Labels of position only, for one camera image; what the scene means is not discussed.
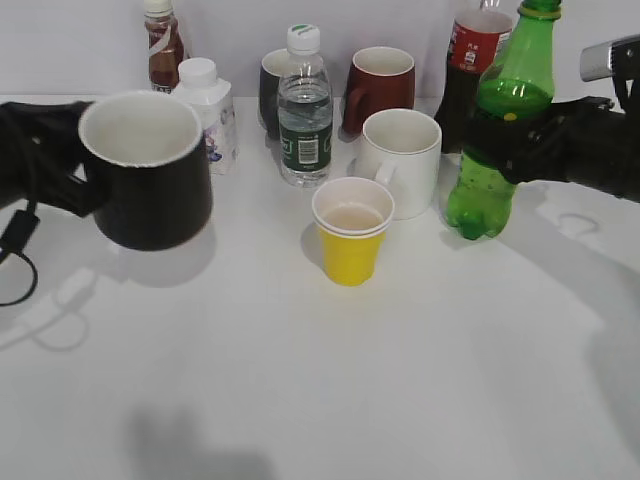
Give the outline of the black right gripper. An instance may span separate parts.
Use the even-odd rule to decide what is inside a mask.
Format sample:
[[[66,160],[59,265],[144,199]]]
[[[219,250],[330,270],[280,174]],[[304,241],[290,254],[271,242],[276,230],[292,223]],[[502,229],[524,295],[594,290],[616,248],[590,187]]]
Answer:
[[[531,118],[498,119],[477,111],[464,147],[512,184],[577,183],[639,201],[639,106],[623,113],[605,97],[551,104]]]

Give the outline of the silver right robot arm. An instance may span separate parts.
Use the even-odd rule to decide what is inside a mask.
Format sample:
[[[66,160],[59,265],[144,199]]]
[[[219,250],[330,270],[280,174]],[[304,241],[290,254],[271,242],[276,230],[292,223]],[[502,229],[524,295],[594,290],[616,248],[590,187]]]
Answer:
[[[621,110],[606,97],[553,103],[531,119],[470,120],[469,154],[513,184],[573,182],[639,201],[639,36],[582,50],[584,82],[609,78]]]

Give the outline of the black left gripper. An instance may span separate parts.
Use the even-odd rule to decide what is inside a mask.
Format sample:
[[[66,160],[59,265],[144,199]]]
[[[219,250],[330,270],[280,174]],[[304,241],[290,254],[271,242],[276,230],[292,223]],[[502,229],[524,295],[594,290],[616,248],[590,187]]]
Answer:
[[[91,155],[78,126],[91,102],[59,105],[6,102],[1,105],[1,206],[25,199],[78,217],[107,201],[105,183],[76,175],[90,171]]]

